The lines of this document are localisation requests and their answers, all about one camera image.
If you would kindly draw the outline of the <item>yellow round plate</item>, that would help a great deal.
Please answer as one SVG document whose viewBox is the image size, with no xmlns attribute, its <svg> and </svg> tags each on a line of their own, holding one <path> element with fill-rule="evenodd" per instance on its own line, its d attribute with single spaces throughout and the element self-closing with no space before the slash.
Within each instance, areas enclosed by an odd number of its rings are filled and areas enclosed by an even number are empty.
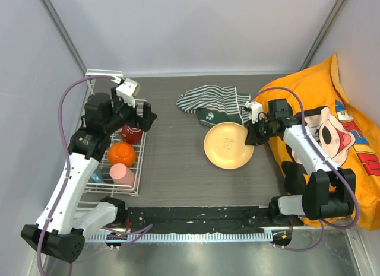
<svg viewBox="0 0 380 276">
<path fill-rule="evenodd" d="M 254 146 L 245 145 L 247 129 L 233 122 L 212 127 L 204 138 L 204 152 L 215 166 L 234 170 L 244 166 L 253 156 Z"/>
</svg>

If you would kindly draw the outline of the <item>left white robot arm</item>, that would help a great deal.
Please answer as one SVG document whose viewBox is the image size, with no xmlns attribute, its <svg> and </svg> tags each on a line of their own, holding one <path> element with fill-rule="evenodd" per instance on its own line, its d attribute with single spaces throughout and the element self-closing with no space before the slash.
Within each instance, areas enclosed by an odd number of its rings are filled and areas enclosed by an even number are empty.
<svg viewBox="0 0 380 276">
<path fill-rule="evenodd" d="M 119 228 L 125 224 L 125 203 L 112 197 L 104 197 L 80 218 L 74 215 L 91 175 L 111 145 L 112 135 L 124 125 L 147 132 L 156 119 L 151 104 L 145 100 L 130 106 L 116 94 L 89 96 L 81 126 L 64 146 L 69 160 L 53 195 L 35 224 L 26 224 L 21 231 L 21 238 L 39 256 L 47 255 L 71 264 L 93 234 L 107 225 Z"/>
</svg>

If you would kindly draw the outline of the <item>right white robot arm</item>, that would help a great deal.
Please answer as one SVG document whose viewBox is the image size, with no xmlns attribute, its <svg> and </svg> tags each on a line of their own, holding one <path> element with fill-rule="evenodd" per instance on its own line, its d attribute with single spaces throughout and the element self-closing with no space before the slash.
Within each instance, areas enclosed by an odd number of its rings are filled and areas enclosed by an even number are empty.
<svg viewBox="0 0 380 276">
<path fill-rule="evenodd" d="M 353 214 L 356 176 L 323 152 L 306 126 L 303 113 L 293 115 L 285 99 L 270 101 L 268 113 L 255 101 L 247 102 L 245 110 L 249 113 L 245 144 L 259 146 L 272 137 L 281 138 L 294 151 L 309 177 L 302 194 L 272 200 L 274 207 L 268 210 L 271 223 L 280 226 L 290 215 L 319 220 Z"/>
</svg>

